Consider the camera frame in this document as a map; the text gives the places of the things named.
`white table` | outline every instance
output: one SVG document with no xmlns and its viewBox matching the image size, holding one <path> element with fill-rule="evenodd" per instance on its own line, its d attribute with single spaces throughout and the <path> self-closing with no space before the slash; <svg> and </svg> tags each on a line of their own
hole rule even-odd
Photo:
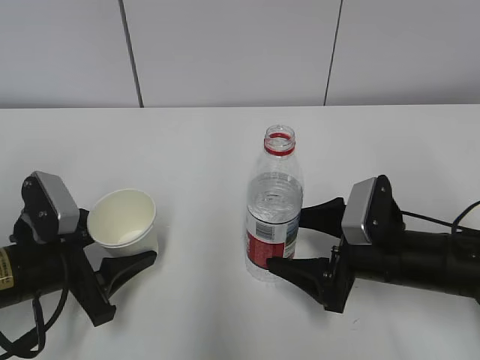
<svg viewBox="0 0 480 360">
<path fill-rule="evenodd" d="M 357 280 L 344 314 L 328 313 L 287 282 L 254 280 L 242 227 L 249 172 L 275 123 L 296 130 L 304 206 L 348 197 L 355 182 L 385 173 L 401 209 L 453 220 L 480 198 L 480 106 L 4 109 L 0 117 L 0 245 L 32 170 L 60 175 L 87 209 L 129 187 L 158 207 L 163 252 L 112 297 L 115 319 L 93 328 L 70 295 L 40 359 L 479 358 L 474 300 Z M 479 216 L 465 224 L 478 227 Z M 297 257 L 328 255 L 334 243 L 301 229 Z M 95 264 L 104 255 L 89 254 Z M 43 298 L 46 317 L 58 296 Z M 0 310 L 9 338 L 32 326 L 30 301 Z"/>
</svg>

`yellow sticker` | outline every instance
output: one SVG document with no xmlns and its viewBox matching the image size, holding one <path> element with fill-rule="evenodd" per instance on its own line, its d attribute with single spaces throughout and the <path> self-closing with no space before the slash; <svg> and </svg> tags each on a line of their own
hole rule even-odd
<svg viewBox="0 0 480 360">
<path fill-rule="evenodd" d="M 7 251 L 0 249 L 0 290 L 14 287 L 14 273 L 8 259 Z"/>
</svg>

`white paper cup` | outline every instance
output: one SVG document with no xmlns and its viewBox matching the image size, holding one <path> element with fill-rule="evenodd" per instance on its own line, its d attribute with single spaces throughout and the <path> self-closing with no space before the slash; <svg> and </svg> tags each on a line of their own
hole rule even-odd
<svg viewBox="0 0 480 360">
<path fill-rule="evenodd" d="M 140 190 L 117 190 L 102 197 L 90 211 L 90 236 L 114 257 L 153 250 L 158 253 L 153 199 Z"/>
</svg>

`robotic arm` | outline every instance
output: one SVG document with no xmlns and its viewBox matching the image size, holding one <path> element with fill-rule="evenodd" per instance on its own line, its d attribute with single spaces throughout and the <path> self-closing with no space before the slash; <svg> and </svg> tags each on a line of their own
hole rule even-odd
<svg viewBox="0 0 480 360">
<path fill-rule="evenodd" d="M 459 226 L 451 233 L 405 229 L 402 212 L 385 175 L 355 184 L 342 198 L 301 210 L 300 227 L 340 238 L 331 257 L 267 260 L 268 270 L 295 284 L 327 311 L 343 313 L 356 278 L 435 289 L 474 298 L 480 304 L 480 232 Z"/>
<path fill-rule="evenodd" d="M 78 209 L 56 175 L 33 172 L 22 185 L 25 207 L 10 241 L 0 248 L 0 308 L 32 299 L 35 328 L 14 342 L 0 332 L 0 346 L 11 356 L 31 359 L 45 346 L 45 333 L 57 320 L 72 292 L 94 326 L 108 323 L 116 312 L 110 296 L 134 275 L 153 265 L 154 251 L 105 258 L 94 271 L 84 248 L 94 241 L 86 227 L 89 212 Z M 39 298 L 62 290 L 58 307 L 44 322 Z M 38 344 L 37 350 L 31 350 Z"/>
</svg>

